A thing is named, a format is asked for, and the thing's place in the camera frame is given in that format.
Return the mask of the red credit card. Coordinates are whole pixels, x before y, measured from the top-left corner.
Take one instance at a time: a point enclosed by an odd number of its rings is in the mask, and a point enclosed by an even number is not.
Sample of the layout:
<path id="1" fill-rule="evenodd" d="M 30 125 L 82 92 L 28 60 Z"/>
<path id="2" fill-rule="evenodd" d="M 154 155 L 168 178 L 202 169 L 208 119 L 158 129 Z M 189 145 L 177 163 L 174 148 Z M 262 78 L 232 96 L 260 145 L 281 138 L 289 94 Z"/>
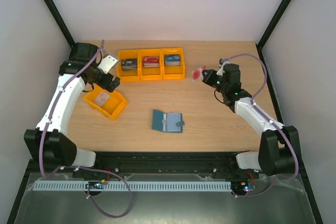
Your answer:
<path id="1" fill-rule="evenodd" d="M 200 68 L 197 68 L 196 70 L 192 71 L 192 80 L 196 81 L 203 77 L 202 71 L 206 69 L 206 66 L 202 66 Z"/>

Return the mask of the teal leather card holder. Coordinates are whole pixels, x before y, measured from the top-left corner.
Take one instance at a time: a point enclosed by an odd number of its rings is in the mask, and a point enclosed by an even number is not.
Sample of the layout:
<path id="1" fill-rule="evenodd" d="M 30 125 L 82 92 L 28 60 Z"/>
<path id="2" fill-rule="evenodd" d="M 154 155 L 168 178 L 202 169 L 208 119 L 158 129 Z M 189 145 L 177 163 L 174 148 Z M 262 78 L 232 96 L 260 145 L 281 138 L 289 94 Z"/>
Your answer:
<path id="1" fill-rule="evenodd" d="M 166 113 L 160 110 L 153 110 L 152 130 L 163 133 L 183 133 L 184 125 L 182 113 Z"/>

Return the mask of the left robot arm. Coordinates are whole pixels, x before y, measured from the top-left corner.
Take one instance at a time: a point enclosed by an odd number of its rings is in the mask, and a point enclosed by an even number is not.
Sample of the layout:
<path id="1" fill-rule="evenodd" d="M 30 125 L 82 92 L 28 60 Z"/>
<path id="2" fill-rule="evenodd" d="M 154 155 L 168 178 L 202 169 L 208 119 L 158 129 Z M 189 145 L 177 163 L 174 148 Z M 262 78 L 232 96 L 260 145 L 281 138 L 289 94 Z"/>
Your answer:
<path id="1" fill-rule="evenodd" d="M 117 114 L 117 109 L 110 108 L 109 100 L 120 85 L 120 78 L 110 73 L 118 63 L 117 57 L 106 52 L 104 44 L 73 45 L 68 59 L 59 67 L 56 90 L 48 109 L 35 129 L 24 133 L 24 141 L 33 160 L 38 162 L 42 177 L 47 177 L 46 164 L 57 169 L 94 167 L 97 153 L 79 148 L 67 136 L 68 125 L 76 102 L 88 84 L 103 98 L 96 106 L 107 115 Z"/>

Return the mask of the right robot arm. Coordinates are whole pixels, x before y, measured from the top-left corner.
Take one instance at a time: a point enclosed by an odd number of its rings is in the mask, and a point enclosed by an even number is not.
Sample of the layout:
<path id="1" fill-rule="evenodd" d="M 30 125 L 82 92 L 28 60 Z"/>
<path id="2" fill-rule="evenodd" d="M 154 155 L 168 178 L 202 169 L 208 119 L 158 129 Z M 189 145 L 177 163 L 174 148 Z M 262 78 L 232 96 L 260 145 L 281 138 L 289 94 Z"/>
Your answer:
<path id="1" fill-rule="evenodd" d="M 242 89 L 239 65 L 224 62 L 216 71 L 202 71 L 203 82 L 222 95 L 223 101 L 232 112 L 243 118 L 260 136 L 258 151 L 238 153 L 229 164 L 232 176 L 242 177 L 248 169 L 261 171 L 267 176 L 299 172 L 300 143 L 298 131 L 293 126 L 285 126 L 268 115 Z"/>

